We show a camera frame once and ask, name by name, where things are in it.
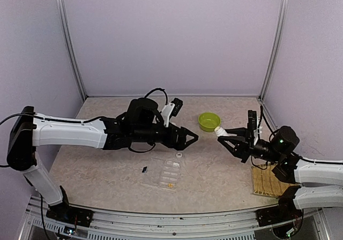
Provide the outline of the small white pill bottle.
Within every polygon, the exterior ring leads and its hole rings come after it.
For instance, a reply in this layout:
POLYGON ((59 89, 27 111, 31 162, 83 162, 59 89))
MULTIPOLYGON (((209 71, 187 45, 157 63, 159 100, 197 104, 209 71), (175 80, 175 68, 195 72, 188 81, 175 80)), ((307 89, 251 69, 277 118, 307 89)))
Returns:
POLYGON ((214 129, 214 133, 216 134, 217 137, 228 137, 229 136, 227 131, 224 128, 222 128, 221 126, 217 126, 214 129))

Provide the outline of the clear plastic pill organizer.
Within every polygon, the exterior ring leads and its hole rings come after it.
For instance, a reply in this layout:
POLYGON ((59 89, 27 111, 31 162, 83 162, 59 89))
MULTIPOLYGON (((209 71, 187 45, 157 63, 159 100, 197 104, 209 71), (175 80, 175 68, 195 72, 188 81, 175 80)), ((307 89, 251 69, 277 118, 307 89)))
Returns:
POLYGON ((162 189, 176 190, 180 176, 181 164, 179 167, 173 166, 173 163, 180 162, 176 160, 151 158, 147 165, 147 171, 142 173, 142 183, 148 186, 159 187, 162 189))

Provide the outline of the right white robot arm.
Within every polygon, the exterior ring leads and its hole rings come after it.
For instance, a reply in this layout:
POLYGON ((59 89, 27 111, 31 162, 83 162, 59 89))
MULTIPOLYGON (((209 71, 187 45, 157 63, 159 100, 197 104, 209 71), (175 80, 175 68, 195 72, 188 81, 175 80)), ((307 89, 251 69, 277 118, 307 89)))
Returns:
POLYGON ((276 178, 290 187, 279 199, 274 216, 284 221, 295 210, 342 207, 342 162, 306 159, 293 153, 300 142, 289 126, 277 129, 270 141, 257 137, 255 129, 244 127, 214 130, 217 140, 242 163, 257 158, 274 164, 276 178))

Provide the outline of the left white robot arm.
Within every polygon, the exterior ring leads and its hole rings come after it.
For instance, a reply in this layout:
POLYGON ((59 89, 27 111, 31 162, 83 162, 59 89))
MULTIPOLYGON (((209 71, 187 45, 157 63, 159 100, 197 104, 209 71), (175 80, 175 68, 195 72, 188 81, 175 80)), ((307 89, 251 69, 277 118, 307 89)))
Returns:
POLYGON ((17 119, 9 138, 6 161, 10 168, 20 171, 31 185, 53 207, 63 221, 75 216, 64 189, 57 186, 42 164, 36 149, 47 145, 86 146, 105 151, 126 148, 133 143, 157 143, 183 151, 198 140, 198 135, 170 122, 177 116, 183 102, 175 98, 161 111, 147 97, 131 100, 126 112, 115 118, 99 116, 88 120, 67 119, 35 113, 26 106, 17 119))

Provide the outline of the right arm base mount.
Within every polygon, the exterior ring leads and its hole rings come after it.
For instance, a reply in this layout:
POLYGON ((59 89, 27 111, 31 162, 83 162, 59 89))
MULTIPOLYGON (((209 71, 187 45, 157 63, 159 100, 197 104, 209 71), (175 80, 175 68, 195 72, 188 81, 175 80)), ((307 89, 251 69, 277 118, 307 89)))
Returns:
POLYGON ((292 200, 280 199, 276 206, 256 210, 260 227, 290 221, 303 216, 303 211, 297 209, 292 200))

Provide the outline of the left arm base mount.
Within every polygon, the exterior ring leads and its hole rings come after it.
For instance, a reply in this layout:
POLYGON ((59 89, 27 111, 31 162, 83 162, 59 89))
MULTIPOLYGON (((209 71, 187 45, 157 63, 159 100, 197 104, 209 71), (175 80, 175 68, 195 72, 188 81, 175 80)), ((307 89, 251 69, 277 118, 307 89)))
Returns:
POLYGON ((90 209, 71 206, 65 190, 60 186, 62 202, 57 205, 49 205, 46 217, 56 221, 73 224, 74 226, 90 227, 94 212, 90 209))

